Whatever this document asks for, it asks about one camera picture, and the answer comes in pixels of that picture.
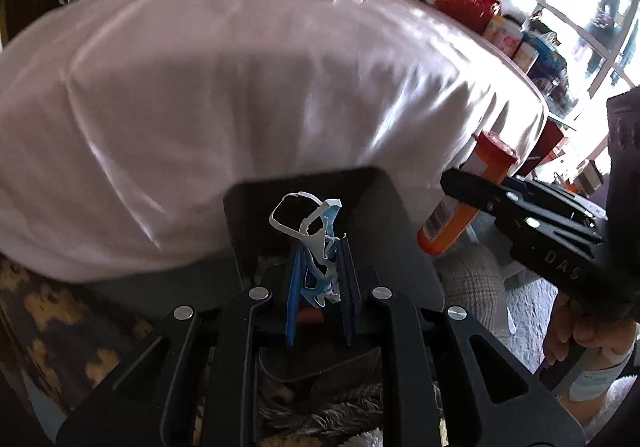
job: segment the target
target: bandage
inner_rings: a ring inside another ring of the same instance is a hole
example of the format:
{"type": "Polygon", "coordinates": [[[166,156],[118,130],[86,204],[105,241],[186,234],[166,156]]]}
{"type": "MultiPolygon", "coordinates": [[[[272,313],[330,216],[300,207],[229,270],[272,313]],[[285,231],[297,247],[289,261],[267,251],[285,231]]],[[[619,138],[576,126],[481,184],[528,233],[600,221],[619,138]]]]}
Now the bandage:
{"type": "Polygon", "coordinates": [[[593,400],[605,393],[625,369],[626,362],[636,345],[633,344],[624,355],[616,355],[610,348],[602,348],[602,354],[617,366],[599,371],[583,371],[569,388],[569,399],[574,402],[593,400]]]}

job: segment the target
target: window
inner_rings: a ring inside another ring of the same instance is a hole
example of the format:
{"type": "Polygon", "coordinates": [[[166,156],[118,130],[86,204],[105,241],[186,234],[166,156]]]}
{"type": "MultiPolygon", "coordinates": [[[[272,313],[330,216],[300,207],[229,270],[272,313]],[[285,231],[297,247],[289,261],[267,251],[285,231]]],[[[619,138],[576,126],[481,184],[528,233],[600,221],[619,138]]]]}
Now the window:
{"type": "Polygon", "coordinates": [[[640,84],[636,53],[638,0],[515,0],[526,12],[542,10],[542,23],[558,34],[567,61],[572,102],[550,110],[576,131],[566,147],[579,164],[602,149],[607,137],[607,99],[640,84]]]}

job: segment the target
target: white cloth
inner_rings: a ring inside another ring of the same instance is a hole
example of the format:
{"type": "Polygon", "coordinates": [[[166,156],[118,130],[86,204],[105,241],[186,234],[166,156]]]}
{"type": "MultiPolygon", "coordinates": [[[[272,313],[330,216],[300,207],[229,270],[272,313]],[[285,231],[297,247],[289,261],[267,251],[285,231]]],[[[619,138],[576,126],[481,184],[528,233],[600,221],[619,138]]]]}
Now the white cloth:
{"type": "Polygon", "coordinates": [[[584,435],[587,442],[593,440],[593,438],[599,433],[602,428],[607,424],[611,417],[620,407],[620,404],[625,400],[626,395],[631,390],[637,377],[625,377],[623,379],[616,380],[607,392],[607,398],[593,419],[584,426],[584,435]]]}
{"type": "Polygon", "coordinates": [[[340,447],[383,447],[383,436],[380,429],[364,432],[361,435],[349,438],[340,447]]]}
{"type": "Polygon", "coordinates": [[[0,55],[0,247],[91,281],[228,247],[222,198],[256,178],[378,166],[416,229],[495,130],[523,157],[532,83],[405,0],[81,0],[0,55]]]}

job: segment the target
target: red container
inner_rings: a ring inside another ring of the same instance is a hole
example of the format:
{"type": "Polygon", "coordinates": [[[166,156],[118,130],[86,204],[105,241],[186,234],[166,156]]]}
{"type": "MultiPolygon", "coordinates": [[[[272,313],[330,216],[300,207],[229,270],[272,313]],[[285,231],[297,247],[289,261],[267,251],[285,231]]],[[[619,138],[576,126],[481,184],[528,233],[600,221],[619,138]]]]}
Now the red container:
{"type": "Polygon", "coordinates": [[[492,17],[500,13],[497,0],[436,0],[439,11],[482,36],[492,17]]]}

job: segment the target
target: finger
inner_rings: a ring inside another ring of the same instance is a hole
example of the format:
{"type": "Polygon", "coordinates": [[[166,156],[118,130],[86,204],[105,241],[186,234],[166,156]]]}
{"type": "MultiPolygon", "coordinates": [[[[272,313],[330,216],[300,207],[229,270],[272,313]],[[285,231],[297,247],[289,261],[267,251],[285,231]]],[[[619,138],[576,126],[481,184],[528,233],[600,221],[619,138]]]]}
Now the finger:
{"type": "Polygon", "coordinates": [[[554,353],[546,345],[546,341],[542,343],[542,352],[545,355],[546,362],[548,362],[550,366],[553,366],[554,364],[556,364],[556,361],[558,359],[556,359],[556,356],[554,355],[554,353]]]}
{"type": "Polygon", "coordinates": [[[556,360],[560,362],[564,361],[569,354],[569,343],[563,343],[558,336],[553,333],[546,335],[544,344],[556,360]]]}
{"type": "Polygon", "coordinates": [[[575,313],[569,305],[559,305],[552,313],[547,333],[554,333],[560,342],[567,343],[574,333],[575,313]]]}
{"type": "Polygon", "coordinates": [[[553,309],[555,310],[557,307],[569,305],[570,301],[571,299],[567,294],[565,294],[564,292],[558,292],[558,295],[556,295],[556,300],[554,301],[553,309]]]}
{"type": "Polygon", "coordinates": [[[574,325],[575,341],[585,348],[611,348],[623,355],[636,341],[636,323],[631,319],[603,321],[584,317],[574,325]]]}

